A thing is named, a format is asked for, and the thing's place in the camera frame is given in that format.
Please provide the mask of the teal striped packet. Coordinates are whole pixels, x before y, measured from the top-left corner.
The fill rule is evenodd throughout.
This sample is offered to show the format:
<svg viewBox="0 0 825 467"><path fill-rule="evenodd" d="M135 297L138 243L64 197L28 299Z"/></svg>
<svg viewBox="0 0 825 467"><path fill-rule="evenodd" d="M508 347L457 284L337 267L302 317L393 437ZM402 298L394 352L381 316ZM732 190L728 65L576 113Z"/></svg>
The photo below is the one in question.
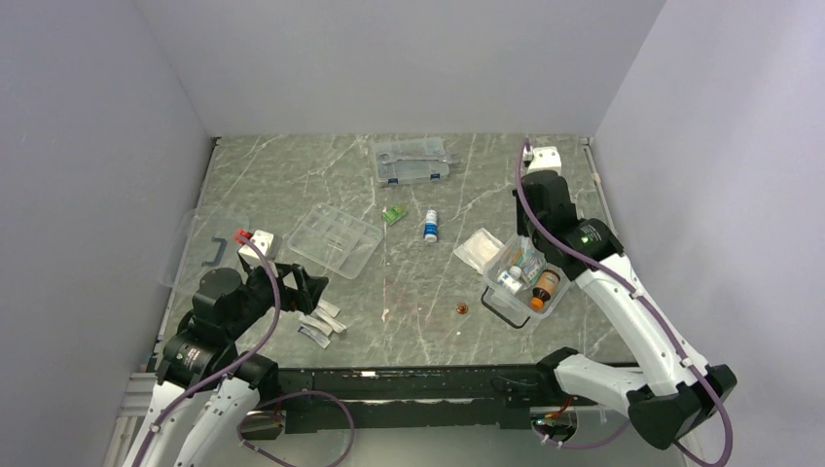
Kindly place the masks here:
<svg viewBox="0 0 825 467"><path fill-rule="evenodd" d="M534 284L547 268L544 254L527 237L519 238L512 265L520 270L520 279L527 284Z"/></svg>

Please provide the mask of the white bottle blue label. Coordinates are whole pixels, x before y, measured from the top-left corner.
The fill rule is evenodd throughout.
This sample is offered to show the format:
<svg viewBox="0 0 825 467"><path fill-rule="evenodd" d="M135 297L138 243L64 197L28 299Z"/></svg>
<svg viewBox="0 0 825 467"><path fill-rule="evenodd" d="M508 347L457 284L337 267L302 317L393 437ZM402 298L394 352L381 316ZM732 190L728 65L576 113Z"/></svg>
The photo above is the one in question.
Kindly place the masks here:
<svg viewBox="0 0 825 467"><path fill-rule="evenodd" d="M438 212L435 209L428 209L424 217L423 239L427 243L434 243L438 241L438 238Z"/></svg>

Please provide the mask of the small white pill bottle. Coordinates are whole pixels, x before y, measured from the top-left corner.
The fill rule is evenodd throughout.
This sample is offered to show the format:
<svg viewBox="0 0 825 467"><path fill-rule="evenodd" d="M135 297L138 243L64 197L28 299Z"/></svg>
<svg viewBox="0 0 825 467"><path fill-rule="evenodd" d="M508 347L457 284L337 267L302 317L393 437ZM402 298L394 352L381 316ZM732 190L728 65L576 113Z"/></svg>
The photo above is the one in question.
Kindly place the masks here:
<svg viewBox="0 0 825 467"><path fill-rule="evenodd" d="M496 283L510 295L515 295L523 289L521 281L521 269L517 266L510 266L503 269L496 278Z"/></svg>

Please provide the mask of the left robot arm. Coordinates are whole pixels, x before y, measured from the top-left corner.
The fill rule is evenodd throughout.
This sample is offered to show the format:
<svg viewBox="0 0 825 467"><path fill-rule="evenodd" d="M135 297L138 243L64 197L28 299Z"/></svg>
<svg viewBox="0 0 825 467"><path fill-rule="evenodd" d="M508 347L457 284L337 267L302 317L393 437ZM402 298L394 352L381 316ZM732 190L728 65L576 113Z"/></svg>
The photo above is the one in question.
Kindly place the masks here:
<svg viewBox="0 0 825 467"><path fill-rule="evenodd" d="M125 466L203 466L218 441L281 389L277 364L237 340L275 305L312 313L329 280L298 264L207 272L192 307L163 347L157 381Z"/></svg>

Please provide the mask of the clear first aid box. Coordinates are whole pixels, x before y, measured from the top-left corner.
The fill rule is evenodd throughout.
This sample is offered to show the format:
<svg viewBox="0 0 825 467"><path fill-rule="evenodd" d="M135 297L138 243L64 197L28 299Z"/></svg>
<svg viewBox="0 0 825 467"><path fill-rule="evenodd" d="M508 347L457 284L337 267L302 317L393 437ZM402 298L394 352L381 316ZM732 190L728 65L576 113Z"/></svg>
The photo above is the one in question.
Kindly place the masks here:
<svg viewBox="0 0 825 467"><path fill-rule="evenodd" d="M547 318L558 306L561 298L571 286L564 273L555 266L547 263L546 269L552 269L560 275L560 282L552 298L540 311L533 311L529 307L533 284L523 282L523 289L515 295L510 295L497 283L496 278L503 269L512 266L512 257L517 249L519 238L513 235L504 243L501 251L485 266L483 273L483 291L481 304L496 317L514 329L532 329Z"/></svg>

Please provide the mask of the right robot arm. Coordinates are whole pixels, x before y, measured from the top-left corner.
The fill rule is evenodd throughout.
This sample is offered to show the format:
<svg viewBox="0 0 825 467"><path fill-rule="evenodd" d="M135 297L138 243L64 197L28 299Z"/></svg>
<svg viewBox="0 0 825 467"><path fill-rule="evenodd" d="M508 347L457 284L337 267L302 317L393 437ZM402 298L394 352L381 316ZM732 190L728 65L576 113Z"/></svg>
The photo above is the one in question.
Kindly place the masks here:
<svg viewBox="0 0 825 467"><path fill-rule="evenodd" d="M677 447L704 460L681 440L714 415L724 432L717 465L733 452L734 429L724 402L737 384L726 365L711 365L671 325L647 294L623 244L598 219L578 216L566 180L554 170L516 176L518 232L533 241L591 300L627 345L638 372L601 364L569 347L537 365L536 390L558 404L579 396L621 413L657 449Z"/></svg>

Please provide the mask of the brown bottle orange cap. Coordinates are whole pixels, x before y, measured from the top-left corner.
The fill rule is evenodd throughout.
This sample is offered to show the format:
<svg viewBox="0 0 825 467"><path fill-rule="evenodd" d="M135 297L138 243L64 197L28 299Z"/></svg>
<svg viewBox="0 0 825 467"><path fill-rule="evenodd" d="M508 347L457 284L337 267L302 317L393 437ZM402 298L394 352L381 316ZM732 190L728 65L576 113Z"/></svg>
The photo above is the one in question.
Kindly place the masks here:
<svg viewBox="0 0 825 467"><path fill-rule="evenodd" d="M560 275L556 271L552 269L542 271L533 284L529 307L533 311L540 311L556 292L559 282Z"/></svg>

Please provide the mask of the white gauze pad packet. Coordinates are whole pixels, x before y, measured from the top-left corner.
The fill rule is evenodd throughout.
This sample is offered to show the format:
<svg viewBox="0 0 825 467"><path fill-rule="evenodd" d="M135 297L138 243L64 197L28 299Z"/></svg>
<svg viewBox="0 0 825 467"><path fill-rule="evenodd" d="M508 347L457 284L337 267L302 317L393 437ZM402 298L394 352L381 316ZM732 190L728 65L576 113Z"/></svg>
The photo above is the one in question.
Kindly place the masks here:
<svg viewBox="0 0 825 467"><path fill-rule="evenodd" d="M470 237L453 250L453 255L479 274L501 251L504 243L485 228L474 231Z"/></svg>

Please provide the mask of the small green box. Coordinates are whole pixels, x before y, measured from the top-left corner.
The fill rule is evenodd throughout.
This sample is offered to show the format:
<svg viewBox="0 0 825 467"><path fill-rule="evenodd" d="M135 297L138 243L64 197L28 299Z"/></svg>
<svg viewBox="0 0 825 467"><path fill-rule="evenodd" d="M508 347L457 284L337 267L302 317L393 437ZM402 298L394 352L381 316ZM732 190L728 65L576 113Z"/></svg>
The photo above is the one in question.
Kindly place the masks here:
<svg viewBox="0 0 825 467"><path fill-rule="evenodd" d="M407 209L403 205L393 205L386 207L381 212L381 218L387 226L393 226L407 215Z"/></svg>

